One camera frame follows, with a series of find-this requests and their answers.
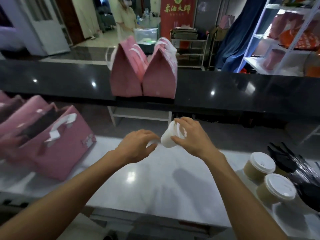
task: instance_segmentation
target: black plastic lid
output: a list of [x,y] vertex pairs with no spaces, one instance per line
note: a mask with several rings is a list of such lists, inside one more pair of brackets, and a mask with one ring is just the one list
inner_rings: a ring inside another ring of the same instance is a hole
[[302,183],[298,185],[297,192],[302,201],[314,209],[320,212],[320,187],[310,183]]
[[288,156],[276,154],[273,160],[278,168],[285,171],[286,173],[293,173],[297,169],[296,162],[292,161]]

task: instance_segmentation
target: person's left hand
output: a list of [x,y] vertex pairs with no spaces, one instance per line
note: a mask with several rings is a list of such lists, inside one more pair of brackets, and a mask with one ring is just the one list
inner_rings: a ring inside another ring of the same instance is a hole
[[114,152],[122,157],[126,164],[137,163],[149,156],[157,147],[158,144],[153,143],[146,148],[152,140],[160,141],[160,137],[150,130],[133,131],[126,135]]

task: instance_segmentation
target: hand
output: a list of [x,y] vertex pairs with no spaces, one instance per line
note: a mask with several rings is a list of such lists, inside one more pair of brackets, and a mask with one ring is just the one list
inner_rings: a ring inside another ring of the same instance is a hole
[[124,159],[125,164],[137,163],[149,156],[157,147],[158,144],[153,143],[146,148],[152,140],[160,141],[160,137],[150,130],[133,131],[126,135],[114,152]]
[[172,136],[171,139],[186,149],[188,153],[204,160],[212,156],[212,153],[219,152],[198,121],[189,117],[175,118],[174,121],[186,130],[186,138]]

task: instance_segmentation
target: gold logo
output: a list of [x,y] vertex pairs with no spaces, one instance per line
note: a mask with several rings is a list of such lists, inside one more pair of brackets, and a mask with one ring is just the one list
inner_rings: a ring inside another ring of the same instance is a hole
[[175,3],[180,4],[182,0],[174,0]]

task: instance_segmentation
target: black countertop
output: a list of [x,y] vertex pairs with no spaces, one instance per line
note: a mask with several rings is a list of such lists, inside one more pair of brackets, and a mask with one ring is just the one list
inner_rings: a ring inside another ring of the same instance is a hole
[[106,65],[0,61],[0,90],[47,99],[211,114],[215,111],[320,120],[320,80],[179,69],[175,99],[114,97]]

